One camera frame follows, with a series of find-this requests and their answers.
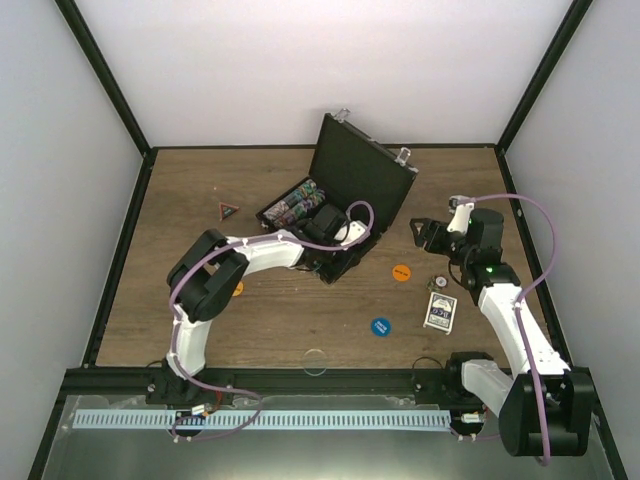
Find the blue boxed card deck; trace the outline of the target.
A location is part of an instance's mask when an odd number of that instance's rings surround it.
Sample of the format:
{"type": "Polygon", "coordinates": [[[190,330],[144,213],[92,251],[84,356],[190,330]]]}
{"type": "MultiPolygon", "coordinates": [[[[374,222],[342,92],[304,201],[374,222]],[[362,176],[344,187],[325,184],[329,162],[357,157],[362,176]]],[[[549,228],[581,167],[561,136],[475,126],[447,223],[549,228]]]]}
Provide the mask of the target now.
{"type": "Polygon", "coordinates": [[[424,327],[431,327],[449,335],[457,310],[458,300],[440,292],[432,292],[423,321],[424,327]]]}

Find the orange big blind button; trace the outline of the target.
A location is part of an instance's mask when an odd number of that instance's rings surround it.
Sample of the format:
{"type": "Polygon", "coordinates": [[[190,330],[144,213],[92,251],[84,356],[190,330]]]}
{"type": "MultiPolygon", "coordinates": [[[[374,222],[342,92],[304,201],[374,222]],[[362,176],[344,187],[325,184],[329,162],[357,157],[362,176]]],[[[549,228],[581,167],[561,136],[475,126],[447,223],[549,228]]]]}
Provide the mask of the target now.
{"type": "Polygon", "coordinates": [[[411,269],[405,264],[397,264],[392,268],[392,277],[398,282],[408,281],[411,275],[411,269]]]}

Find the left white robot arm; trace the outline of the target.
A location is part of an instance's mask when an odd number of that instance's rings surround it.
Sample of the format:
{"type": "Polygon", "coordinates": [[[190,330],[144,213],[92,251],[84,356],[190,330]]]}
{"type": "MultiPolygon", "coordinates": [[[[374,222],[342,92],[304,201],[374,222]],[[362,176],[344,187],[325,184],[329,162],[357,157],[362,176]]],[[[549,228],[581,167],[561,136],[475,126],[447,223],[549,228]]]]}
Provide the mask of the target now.
{"type": "Polygon", "coordinates": [[[294,269],[313,252],[347,252],[370,236],[374,219],[372,206],[356,201],[346,210],[345,237],[331,236],[319,243],[286,229],[238,238],[215,229],[205,231],[167,278],[172,333],[160,373],[153,380],[151,402],[187,405],[204,395],[218,400],[225,395],[258,398],[257,393],[230,384],[207,384],[199,374],[206,366],[213,319],[227,307],[244,277],[275,268],[294,269]]]}

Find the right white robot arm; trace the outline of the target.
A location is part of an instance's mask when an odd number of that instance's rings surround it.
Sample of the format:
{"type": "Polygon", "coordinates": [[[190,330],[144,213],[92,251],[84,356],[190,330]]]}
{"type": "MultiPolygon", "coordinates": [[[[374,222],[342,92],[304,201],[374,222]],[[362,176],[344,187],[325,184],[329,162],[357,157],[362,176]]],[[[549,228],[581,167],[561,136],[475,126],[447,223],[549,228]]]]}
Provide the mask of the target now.
{"type": "Polygon", "coordinates": [[[511,370],[505,374],[483,354],[454,354],[456,370],[444,378],[447,396],[458,403],[479,398],[497,417],[501,442],[514,457],[584,455],[595,387],[549,343],[503,261],[503,215],[468,203],[456,206],[448,222],[413,218],[410,228],[419,248],[459,267],[462,287],[492,326],[511,370]]]}

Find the blue small blind button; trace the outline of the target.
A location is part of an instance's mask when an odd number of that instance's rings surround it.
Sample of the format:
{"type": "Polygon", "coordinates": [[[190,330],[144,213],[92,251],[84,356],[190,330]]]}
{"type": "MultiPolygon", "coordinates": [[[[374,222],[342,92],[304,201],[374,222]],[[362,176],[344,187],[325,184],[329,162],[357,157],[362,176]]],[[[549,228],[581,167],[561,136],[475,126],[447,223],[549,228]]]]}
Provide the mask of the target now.
{"type": "Polygon", "coordinates": [[[372,333],[378,337],[387,337],[392,331],[391,322],[384,317],[373,319],[370,328],[372,333]]]}

